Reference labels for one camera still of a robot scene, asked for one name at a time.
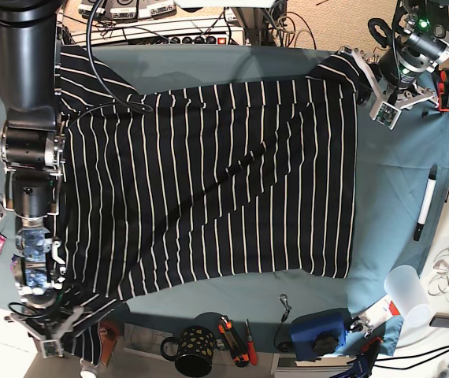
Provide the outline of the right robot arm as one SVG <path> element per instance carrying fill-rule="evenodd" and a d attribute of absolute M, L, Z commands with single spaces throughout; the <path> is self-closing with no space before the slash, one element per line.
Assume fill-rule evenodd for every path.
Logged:
<path fill-rule="evenodd" d="M 59 85 L 59 1 L 0 1 L 0 136 L 4 207 L 15 214 L 13 258 L 20 301 L 9 319 L 23 325 L 44 357 L 60 357 L 83 313 L 61 307 L 66 264 L 55 221 L 63 181 L 65 129 Z"/>

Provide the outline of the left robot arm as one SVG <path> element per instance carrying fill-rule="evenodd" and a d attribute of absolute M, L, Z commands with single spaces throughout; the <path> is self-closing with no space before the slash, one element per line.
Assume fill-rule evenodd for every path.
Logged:
<path fill-rule="evenodd" d="M 382 55 L 349 46 L 342 46 L 338 55 L 358 68 L 358 103 L 375 96 L 370 118 L 392 130 L 402 111 L 422 102 L 449 112 L 449 69 L 440 68 L 449 58 L 448 6 L 398 1 L 391 23 L 371 18 L 368 29 L 384 49 Z"/>

